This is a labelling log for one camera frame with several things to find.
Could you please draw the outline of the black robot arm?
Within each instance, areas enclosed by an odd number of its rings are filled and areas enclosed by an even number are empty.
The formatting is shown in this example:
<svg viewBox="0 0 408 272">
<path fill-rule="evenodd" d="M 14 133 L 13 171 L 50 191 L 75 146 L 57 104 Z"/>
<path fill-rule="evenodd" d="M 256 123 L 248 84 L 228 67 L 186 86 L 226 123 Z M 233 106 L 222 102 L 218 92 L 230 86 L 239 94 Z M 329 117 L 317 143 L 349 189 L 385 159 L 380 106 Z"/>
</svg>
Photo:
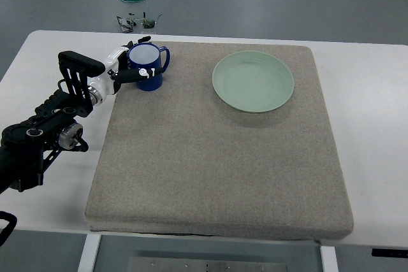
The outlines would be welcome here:
<svg viewBox="0 0 408 272">
<path fill-rule="evenodd" d="M 86 152 L 83 128 L 75 120 L 93 110 L 87 79 L 105 72 L 102 62 L 73 51 L 58 55 L 67 91 L 56 90 L 27 120 L 1 134 L 1 191 L 40 186 L 45 171 L 63 152 Z"/>
</svg>

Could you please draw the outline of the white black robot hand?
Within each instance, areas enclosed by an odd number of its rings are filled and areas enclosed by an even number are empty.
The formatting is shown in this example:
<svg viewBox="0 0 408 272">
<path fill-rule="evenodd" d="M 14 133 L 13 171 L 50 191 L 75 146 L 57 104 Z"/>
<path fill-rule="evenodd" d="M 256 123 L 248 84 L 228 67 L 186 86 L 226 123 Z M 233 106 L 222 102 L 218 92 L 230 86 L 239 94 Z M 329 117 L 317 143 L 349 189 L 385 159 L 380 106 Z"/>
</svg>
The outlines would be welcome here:
<svg viewBox="0 0 408 272">
<path fill-rule="evenodd" d="M 150 42 L 150 36 L 144 36 L 136 42 L 116 48 L 104 61 L 105 72 L 88 79 L 88 90 L 95 103 L 101 103 L 107 96 L 116 94 L 124 83 L 136 83 L 142 77 L 136 69 L 130 68 L 129 49 L 138 44 Z"/>
</svg>

